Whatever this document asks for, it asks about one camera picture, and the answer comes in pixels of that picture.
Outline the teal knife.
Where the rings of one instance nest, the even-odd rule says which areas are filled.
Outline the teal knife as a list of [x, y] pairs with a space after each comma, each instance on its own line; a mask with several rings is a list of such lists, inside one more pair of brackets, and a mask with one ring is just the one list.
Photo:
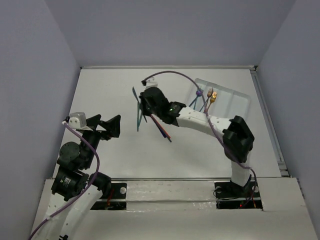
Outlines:
[[142, 115], [140, 114], [140, 104], [137, 103], [137, 119], [136, 119], [136, 130], [137, 132], [139, 131], [141, 120], [142, 120]]

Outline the ornate gold fork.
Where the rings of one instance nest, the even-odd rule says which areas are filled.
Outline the ornate gold fork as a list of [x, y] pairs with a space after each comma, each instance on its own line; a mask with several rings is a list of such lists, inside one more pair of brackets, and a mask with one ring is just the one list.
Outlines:
[[209, 110], [210, 106], [216, 101], [217, 99], [217, 95], [218, 93], [216, 91], [214, 91], [210, 97], [210, 99], [208, 100], [208, 104], [207, 104], [207, 107], [206, 107], [206, 111]]

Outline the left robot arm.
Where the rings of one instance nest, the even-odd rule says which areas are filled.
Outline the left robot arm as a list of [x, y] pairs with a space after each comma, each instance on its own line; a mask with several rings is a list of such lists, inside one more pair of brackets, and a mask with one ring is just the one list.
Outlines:
[[118, 138], [121, 116], [103, 121], [83, 112], [69, 114], [62, 125], [79, 138], [59, 150], [58, 171], [51, 186], [49, 204], [31, 240], [72, 240], [89, 210], [100, 198], [113, 195], [112, 179], [101, 173], [97, 148], [100, 141]]

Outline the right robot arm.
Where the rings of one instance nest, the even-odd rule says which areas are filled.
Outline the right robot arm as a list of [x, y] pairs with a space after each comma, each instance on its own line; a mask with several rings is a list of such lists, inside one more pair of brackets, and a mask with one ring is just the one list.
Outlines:
[[249, 191], [249, 155], [255, 137], [246, 121], [236, 115], [232, 119], [210, 116], [192, 109], [184, 103], [168, 101], [158, 87], [149, 87], [139, 95], [140, 109], [144, 116], [157, 116], [167, 125], [193, 129], [215, 137], [231, 160], [230, 191], [242, 196]]

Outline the matte blue fork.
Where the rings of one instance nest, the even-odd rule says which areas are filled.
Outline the matte blue fork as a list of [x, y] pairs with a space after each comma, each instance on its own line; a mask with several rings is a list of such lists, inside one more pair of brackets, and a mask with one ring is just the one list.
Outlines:
[[194, 100], [189, 104], [189, 107], [193, 106], [193, 109], [196, 108], [196, 105], [197, 105], [197, 100], [198, 100], [199, 96], [196, 96], [194, 98]]

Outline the rose gold fork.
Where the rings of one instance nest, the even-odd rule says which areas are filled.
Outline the rose gold fork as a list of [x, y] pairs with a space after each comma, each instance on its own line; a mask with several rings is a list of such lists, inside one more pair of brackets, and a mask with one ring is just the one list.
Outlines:
[[209, 88], [209, 90], [208, 90], [208, 92], [207, 92], [207, 98], [206, 98], [206, 101], [205, 101], [205, 103], [204, 103], [204, 109], [206, 109], [206, 108], [207, 108], [208, 101], [209, 101], [209, 99], [211, 98], [212, 93], [213, 93], [213, 88], [212, 88], [212, 87], [210, 87], [210, 88]]

